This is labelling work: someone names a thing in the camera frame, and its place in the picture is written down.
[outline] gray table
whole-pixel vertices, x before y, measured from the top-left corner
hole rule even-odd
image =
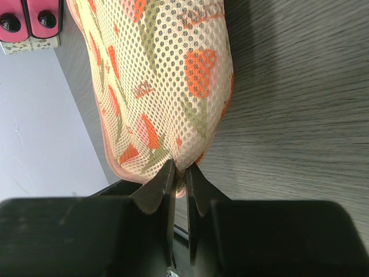
[[[369,2],[230,1],[235,92],[204,174],[234,199],[327,199],[369,248]],[[82,36],[55,50],[110,183]],[[186,228],[186,202],[176,223]]]

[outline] pink object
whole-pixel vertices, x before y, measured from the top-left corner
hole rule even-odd
[[[60,21],[60,4],[61,0],[25,0],[28,7],[29,22],[31,23],[32,35],[36,38],[47,39],[52,38],[60,33],[59,21]],[[57,24],[55,27],[48,29],[41,25],[38,16],[42,11],[51,12],[56,20]]]
[[[0,27],[0,40],[3,42],[15,43],[28,39],[29,33],[25,21],[22,1],[0,0],[0,16],[6,13],[13,14],[19,19],[21,29],[16,33],[11,33]]]

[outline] mesh laundry bag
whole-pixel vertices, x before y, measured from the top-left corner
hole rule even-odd
[[[180,172],[199,162],[233,89],[223,0],[68,5],[86,40],[113,171],[144,184],[168,159]]]

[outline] green leaf print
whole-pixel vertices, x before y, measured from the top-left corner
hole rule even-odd
[[[101,67],[100,67],[100,81],[101,81],[101,91],[104,90],[104,83],[105,83],[105,67],[104,67],[104,59],[101,58]]]
[[[155,152],[150,149],[149,162],[141,169],[141,174],[145,174],[150,167],[158,164],[158,162],[162,161],[169,154],[170,151],[164,148],[164,140],[165,134],[161,135],[161,137],[159,138],[158,149],[155,150]]]
[[[83,24],[82,24],[80,7],[78,7],[78,4],[77,4],[76,0],[73,0],[73,4],[74,4],[74,9],[76,10],[76,13],[77,13],[78,22],[81,24],[80,28],[81,28],[82,34],[85,37],[85,39],[87,39],[87,36],[86,36],[86,33],[85,33],[85,28],[83,27]]]
[[[123,119],[122,119],[122,113],[119,113],[119,117],[118,117],[118,122],[117,122],[117,128],[118,130],[116,131],[116,140],[115,140],[115,144],[118,143],[119,139],[122,136],[122,130],[123,130]]]
[[[99,32],[100,39],[101,39],[101,41],[102,41],[102,42],[104,42],[104,40],[103,40],[103,34],[102,34],[101,30],[100,30],[100,25],[99,25],[99,22],[98,22],[98,20],[97,20],[97,17],[96,17],[96,15],[93,13],[92,9],[90,9],[90,13],[91,13],[91,17],[92,17],[92,19],[93,19],[93,22],[95,23],[96,29],[97,29],[97,31]]]
[[[124,101],[124,102],[125,102],[125,104],[126,104],[126,107],[128,108],[127,98],[126,98],[126,95],[125,95],[125,92],[124,92],[124,90],[123,90],[123,88],[122,88],[121,83],[120,83],[117,79],[115,79],[115,83],[116,83],[116,86],[118,87],[119,94],[121,95],[121,97],[122,97],[123,101]]]
[[[206,99],[200,100],[200,113],[197,114],[195,108],[192,107],[191,102],[187,97],[181,100],[180,105],[186,118],[190,121],[191,125],[200,134],[201,137],[206,138]]]
[[[138,22],[141,44],[150,63],[150,68],[157,75],[155,62],[155,27],[160,0],[151,0],[145,7],[145,23]]]

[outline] orange flower print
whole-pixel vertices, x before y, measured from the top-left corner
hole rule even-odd
[[[141,114],[137,121],[137,133],[140,135],[141,140],[150,149],[159,148],[159,138],[157,136],[155,127],[145,114]]]
[[[117,36],[119,36],[120,30],[119,30],[118,26],[115,23],[114,23],[114,32],[116,33]]]
[[[96,58],[97,66],[98,67],[101,67],[101,55],[100,55],[100,51],[99,51],[99,49],[96,46],[95,40],[93,39],[91,32],[90,32],[90,40],[91,40],[91,44],[92,44],[92,51],[93,51],[93,53],[95,55],[95,58]]]
[[[202,160],[202,158],[204,157],[204,153],[201,153],[201,155],[197,158],[197,160],[195,161],[196,164],[199,164]]]
[[[108,55],[110,57],[111,65],[114,69],[115,76],[119,80],[119,72],[118,72],[118,67],[116,66],[116,59],[115,59],[115,49],[113,46],[109,46]]]
[[[132,144],[128,145],[125,152],[119,158],[119,164],[122,165],[130,159],[133,159],[139,155],[138,151]]]
[[[110,96],[110,103],[111,103],[112,109],[114,110],[114,114],[116,117],[118,117],[121,111],[119,109],[119,103],[116,98],[115,92],[111,86],[109,86],[109,96]]]
[[[99,101],[99,110],[101,111],[102,115],[106,114],[106,109],[104,107],[102,107],[101,102]]]
[[[233,95],[233,88],[234,88],[234,85],[235,85],[235,77],[234,77],[234,75],[232,74],[232,79],[231,79],[231,93],[230,93],[230,95],[229,95],[228,100],[225,102],[225,106],[224,106],[223,111],[221,112],[220,119],[223,119],[223,117],[225,116],[225,114],[226,114],[226,113],[227,113],[227,111],[228,111],[229,104],[231,104],[231,99],[232,99],[232,95]]]
[[[177,143],[177,147],[178,147],[178,150],[179,150],[180,147],[182,146],[182,140],[180,139],[180,137],[177,138],[176,143]]]
[[[211,70],[217,61],[215,51],[206,49],[187,52],[186,76],[189,91],[197,98],[209,96]]]
[[[142,17],[147,0],[122,0],[123,10],[133,23],[138,23]]]
[[[88,3],[90,4],[90,7],[91,7],[93,13],[96,14],[95,0],[88,0]]]

